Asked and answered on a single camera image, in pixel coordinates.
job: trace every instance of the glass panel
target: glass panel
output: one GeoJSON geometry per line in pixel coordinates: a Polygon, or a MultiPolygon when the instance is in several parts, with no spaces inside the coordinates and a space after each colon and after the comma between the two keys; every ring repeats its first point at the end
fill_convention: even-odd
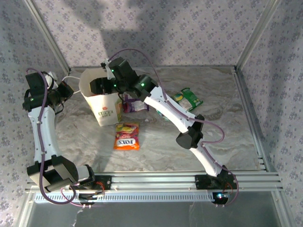
{"type": "Polygon", "coordinates": [[[210,202],[98,203],[91,209],[34,203],[28,227],[279,227],[270,192],[240,192],[217,208],[210,202]]]}

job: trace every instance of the snack bag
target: snack bag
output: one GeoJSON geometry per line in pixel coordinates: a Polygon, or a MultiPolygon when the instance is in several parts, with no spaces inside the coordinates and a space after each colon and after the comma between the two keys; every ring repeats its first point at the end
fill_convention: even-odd
{"type": "Polygon", "coordinates": [[[197,98],[197,96],[190,90],[190,88],[186,87],[182,89],[180,92],[176,93],[172,97],[181,107],[183,107],[187,111],[192,111],[197,106],[200,106],[203,101],[197,98]]]}
{"type": "Polygon", "coordinates": [[[124,113],[137,112],[140,110],[150,110],[150,106],[141,102],[137,98],[131,98],[128,94],[123,95],[123,109],[124,113]]]}
{"type": "Polygon", "coordinates": [[[116,125],[114,149],[139,150],[139,148],[139,124],[118,123],[116,125]]]}

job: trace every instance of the fox's biscuit packet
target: fox's biscuit packet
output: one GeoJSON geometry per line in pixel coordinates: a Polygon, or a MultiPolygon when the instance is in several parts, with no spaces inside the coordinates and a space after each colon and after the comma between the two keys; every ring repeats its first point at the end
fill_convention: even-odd
{"type": "Polygon", "coordinates": [[[116,124],[116,138],[114,149],[139,150],[139,124],[118,123],[116,124]]]}

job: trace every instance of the green snack packet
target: green snack packet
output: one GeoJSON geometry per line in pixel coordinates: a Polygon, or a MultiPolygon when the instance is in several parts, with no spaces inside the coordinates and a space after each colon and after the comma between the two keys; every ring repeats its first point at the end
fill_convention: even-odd
{"type": "MultiPolygon", "coordinates": [[[[200,100],[188,87],[176,93],[172,99],[174,99],[181,107],[189,112],[203,103],[203,101],[200,100]]],[[[157,113],[160,114],[166,121],[169,121],[168,118],[160,111],[157,110],[157,113]]]]}

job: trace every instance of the cable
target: cable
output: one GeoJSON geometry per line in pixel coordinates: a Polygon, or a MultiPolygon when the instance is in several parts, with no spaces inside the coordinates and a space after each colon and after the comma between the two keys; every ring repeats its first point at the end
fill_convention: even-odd
{"type": "Polygon", "coordinates": [[[156,74],[156,76],[157,76],[157,78],[158,78],[158,81],[159,81],[159,83],[160,83],[160,87],[161,87],[161,89],[162,89],[162,93],[163,93],[163,97],[164,97],[165,101],[167,102],[167,104],[168,104],[173,110],[175,110],[177,113],[179,113],[181,116],[183,116],[183,117],[186,118],[187,120],[192,120],[192,121],[195,121],[195,122],[200,122],[200,123],[204,123],[204,124],[209,124],[209,125],[212,125],[212,126],[218,128],[218,129],[220,130],[220,132],[221,132],[221,134],[222,134],[221,139],[219,139],[219,140],[217,140],[217,141],[203,141],[203,143],[220,143],[220,142],[222,142],[222,141],[224,140],[225,134],[224,134],[223,129],[222,129],[219,125],[217,125],[217,124],[215,124],[215,123],[212,123],[212,122],[209,122],[209,121],[203,121],[203,120],[199,120],[199,119],[196,119],[196,118],[188,117],[187,115],[183,114],[180,110],[178,110],[178,109],[177,109],[177,108],[176,108],[176,107],[167,99],[167,96],[166,96],[166,92],[165,92],[164,86],[162,85],[162,81],[161,81],[161,79],[160,79],[160,77],[159,77],[159,75],[158,75],[158,73],[157,73],[157,71],[156,71],[156,69],[155,69],[153,63],[151,62],[151,60],[149,59],[149,57],[148,57],[146,54],[144,54],[142,51],[137,50],[137,49],[135,49],[135,48],[125,48],[125,49],[122,49],[122,50],[119,50],[118,52],[116,52],[113,56],[111,56],[111,57],[108,59],[108,61],[112,60],[117,54],[119,54],[119,53],[121,53],[121,52],[123,52],[123,51],[137,51],[137,52],[139,52],[140,54],[142,54],[142,55],[146,58],[146,60],[147,60],[147,61],[149,62],[149,64],[151,65],[153,71],[155,72],[155,74],[156,74]]]}
{"type": "Polygon", "coordinates": [[[63,77],[62,81],[64,81],[66,78],[74,78],[74,79],[78,79],[78,80],[80,80],[80,78],[78,78],[78,77],[74,77],[74,76],[66,76],[66,77],[63,77]]]}
{"type": "Polygon", "coordinates": [[[226,183],[226,186],[229,186],[232,190],[231,194],[233,194],[233,188],[232,188],[232,185],[230,183],[226,183]]]}
{"type": "MultiPolygon", "coordinates": [[[[66,199],[68,200],[68,198],[63,194],[63,188],[60,189],[60,193],[61,195],[66,199]]],[[[76,207],[83,207],[83,205],[80,205],[80,204],[77,204],[77,203],[74,203],[74,202],[70,202],[70,204],[76,206],[76,207]]]]}
{"type": "Polygon", "coordinates": [[[102,187],[102,192],[105,192],[104,184],[101,181],[97,181],[96,184],[99,184],[102,187]]]}
{"type": "Polygon", "coordinates": [[[74,77],[74,76],[66,76],[66,77],[63,77],[62,81],[64,81],[66,78],[74,78],[74,79],[78,79],[80,80],[79,77],[74,77]]]}
{"type": "Polygon", "coordinates": [[[232,200],[231,202],[229,202],[227,205],[232,204],[232,203],[236,200],[236,198],[238,197],[238,194],[239,194],[239,182],[238,182],[236,176],[235,176],[230,170],[228,170],[227,168],[225,168],[225,167],[223,167],[222,165],[220,165],[220,164],[219,164],[219,163],[218,163],[218,162],[209,154],[209,152],[208,152],[208,150],[206,149],[206,147],[203,146],[204,143],[213,143],[213,144],[215,144],[215,143],[220,143],[220,142],[222,142],[222,141],[224,140],[224,137],[225,137],[225,133],[224,133],[223,129],[222,129],[219,125],[217,125],[217,124],[215,124],[215,123],[188,117],[187,115],[183,114],[180,110],[178,110],[178,109],[177,109],[177,108],[176,108],[176,107],[167,99],[167,96],[166,96],[166,93],[165,93],[165,89],[164,89],[164,87],[163,87],[163,85],[162,85],[162,82],[161,82],[161,80],[160,80],[160,77],[159,77],[159,75],[158,75],[158,73],[157,73],[157,71],[156,71],[156,69],[155,69],[153,63],[151,62],[151,60],[149,59],[149,57],[148,57],[146,54],[144,54],[142,51],[137,50],[137,49],[135,49],[135,48],[125,48],[125,49],[122,49],[122,50],[119,50],[118,52],[116,52],[113,56],[111,56],[111,57],[108,59],[108,61],[112,60],[117,54],[119,54],[119,53],[121,53],[121,52],[123,52],[123,51],[137,51],[137,52],[141,53],[141,54],[147,59],[147,61],[148,61],[149,64],[151,65],[153,71],[155,72],[155,74],[156,74],[156,76],[157,76],[157,78],[158,78],[158,81],[159,81],[159,83],[160,83],[160,87],[161,87],[161,89],[162,89],[163,97],[164,97],[166,103],[167,103],[173,110],[175,110],[177,113],[179,113],[181,116],[183,116],[183,117],[186,118],[187,120],[193,120],[193,121],[195,121],[195,122],[200,122],[200,123],[204,123],[204,124],[209,124],[209,125],[212,125],[212,126],[218,128],[218,129],[220,130],[220,132],[222,133],[222,137],[221,137],[219,140],[217,140],[217,141],[202,141],[202,142],[201,142],[201,146],[203,147],[203,149],[204,149],[206,155],[211,159],[211,161],[212,161],[213,163],[215,163],[215,164],[216,164],[218,167],[220,167],[221,169],[223,169],[223,170],[227,171],[228,173],[230,173],[230,174],[233,176],[233,178],[235,179],[236,184],[237,184],[237,193],[236,193],[235,197],[233,198],[233,200],[232,200]]]}
{"type": "Polygon", "coordinates": [[[64,110],[64,105],[63,105],[63,102],[61,102],[61,106],[62,106],[62,109],[61,109],[61,110],[59,110],[58,112],[56,112],[56,113],[55,113],[55,115],[57,115],[57,114],[61,113],[61,112],[64,110]]]}
{"type": "Polygon", "coordinates": [[[217,163],[217,161],[209,154],[209,152],[208,152],[208,150],[207,150],[207,148],[206,148],[205,146],[202,146],[202,148],[203,148],[203,150],[205,151],[205,153],[207,154],[207,156],[211,159],[211,161],[212,161],[215,165],[217,165],[218,167],[220,167],[220,168],[222,168],[223,170],[225,170],[225,171],[227,171],[228,173],[230,173],[230,174],[233,176],[234,180],[236,181],[236,185],[237,185],[237,192],[236,192],[236,195],[235,195],[235,197],[232,199],[232,201],[230,201],[229,203],[227,203],[227,204],[224,205],[224,206],[229,206],[229,205],[231,205],[233,202],[235,202],[235,200],[237,199],[238,194],[239,194],[239,182],[238,182],[238,180],[237,180],[237,178],[236,178],[236,175],[233,174],[229,169],[227,169],[227,168],[223,167],[222,165],[220,165],[219,163],[217,163]]]}
{"type": "Polygon", "coordinates": [[[45,148],[44,148],[44,144],[43,144],[43,140],[42,140],[42,134],[41,134],[41,119],[42,119],[42,115],[43,115],[43,111],[44,111],[44,108],[45,108],[45,104],[46,104],[46,99],[47,99],[47,82],[46,82],[46,79],[45,79],[45,76],[42,74],[42,72],[38,71],[38,70],[35,70],[33,68],[28,68],[26,71],[28,73],[29,70],[33,70],[33,71],[36,71],[37,73],[39,73],[39,75],[42,77],[43,79],[43,82],[44,82],[44,98],[43,98],[43,102],[42,102],[42,106],[41,106],[41,110],[40,110],[40,113],[39,113],[39,116],[38,116],[38,122],[37,122],[37,130],[38,130],[38,137],[39,137],[39,142],[40,142],[40,146],[41,146],[41,152],[42,152],[42,155],[41,155],[41,166],[40,166],[40,175],[39,175],[39,188],[40,188],[40,192],[41,194],[43,195],[43,197],[53,203],[53,204],[57,204],[57,205],[64,205],[64,204],[68,204],[70,202],[72,202],[75,197],[76,197],[76,190],[72,187],[72,191],[73,191],[73,196],[71,197],[70,200],[67,200],[65,202],[57,202],[57,201],[54,201],[52,199],[50,199],[46,193],[44,192],[44,187],[43,187],[43,171],[44,171],[44,164],[45,164],[45,148]]]}
{"type": "Polygon", "coordinates": [[[123,100],[123,98],[120,96],[120,93],[118,93],[118,96],[122,100],[122,103],[125,103],[125,101],[123,100]]]}

